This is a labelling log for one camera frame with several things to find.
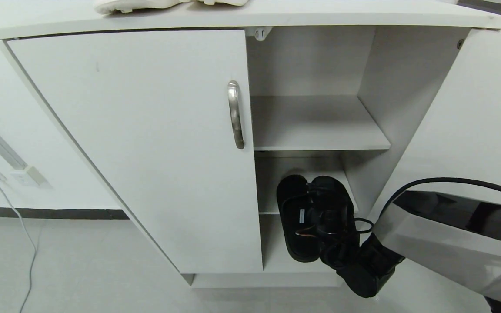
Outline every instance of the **black slipper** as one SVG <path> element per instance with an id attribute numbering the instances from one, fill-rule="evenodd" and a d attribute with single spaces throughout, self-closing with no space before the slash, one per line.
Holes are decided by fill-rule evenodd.
<path id="1" fill-rule="evenodd" d="M 300 175 L 287 176 L 276 190 L 287 251 L 299 262 L 314 262 L 320 255 L 317 238 L 296 234 L 307 233 L 308 228 L 314 227 L 310 219 L 312 208 L 307 191 L 307 180 Z"/>
<path id="2" fill-rule="evenodd" d="M 325 253 L 328 253 L 328 251 L 324 249 L 326 246 L 320 246 L 320 249 L 322 250 L 322 261 L 324 262 L 324 258 L 338 258 L 344 255 L 350 256 L 354 254 L 359 247 L 360 235 L 357 233 L 354 223 L 353 202 L 351 201 L 345 186 L 339 180 L 330 176 L 318 176 L 312 180 L 311 184 L 312 186 L 319 187 L 321 190 L 326 190 L 327 193 L 322 197 L 323 203 L 315 203 L 315 208 L 319 209 L 321 206 L 324 210 L 326 210 L 326 212 L 331 213 L 331 215 L 328 215 L 325 212 L 324 216 L 320 219 L 318 218 L 317 212 L 312 214 L 312 220 L 318 226 L 318 235 L 322 236 L 322 228 L 326 228 L 328 232 L 333 231 L 336 228 L 338 230 L 346 230 L 347 233 L 342 234 L 346 237 L 346 240 L 344 241 L 345 244 L 340 246 L 339 249 L 332 251 L 339 254 L 339 256 L 324 255 Z"/>

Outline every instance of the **floor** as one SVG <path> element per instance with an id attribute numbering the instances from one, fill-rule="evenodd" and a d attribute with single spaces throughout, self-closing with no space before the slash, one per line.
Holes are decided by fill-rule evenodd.
<path id="1" fill-rule="evenodd" d="M 25 220 L 39 253 L 24 313 L 489 313 L 484 299 L 413 262 L 374 299 L 340 288 L 193 290 L 129 220 Z M 32 249 L 0 218 L 0 313 L 18 312 Z"/>

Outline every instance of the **metal handle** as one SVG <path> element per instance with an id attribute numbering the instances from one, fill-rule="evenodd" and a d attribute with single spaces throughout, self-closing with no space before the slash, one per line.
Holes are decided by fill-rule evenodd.
<path id="1" fill-rule="evenodd" d="M 234 80 L 227 84 L 227 100 L 229 102 L 229 111 L 231 113 L 231 127 L 233 128 L 235 145 L 237 148 L 243 149 L 245 148 L 245 141 L 243 139 L 241 117 L 239 115 L 239 84 Z"/>

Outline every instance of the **shoe label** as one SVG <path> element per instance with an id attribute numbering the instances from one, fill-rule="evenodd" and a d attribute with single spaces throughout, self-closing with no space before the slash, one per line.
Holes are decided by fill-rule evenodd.
<path id="1" fill-rule="evenodd" d="M 299 224 L 304 223 L 304 209 L 299 212 Z"/>

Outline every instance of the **black baseboard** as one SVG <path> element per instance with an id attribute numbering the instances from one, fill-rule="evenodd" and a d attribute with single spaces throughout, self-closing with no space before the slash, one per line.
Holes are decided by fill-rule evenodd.
<path id="1" fill-rule="evenodd" d="M 128 220 L 123 210 L 49 210 L 17 208 L 23 218 L 53 218 L 56 220 Z M 0 208 L 0 217 L 18 218 L 11 208 Z"/>

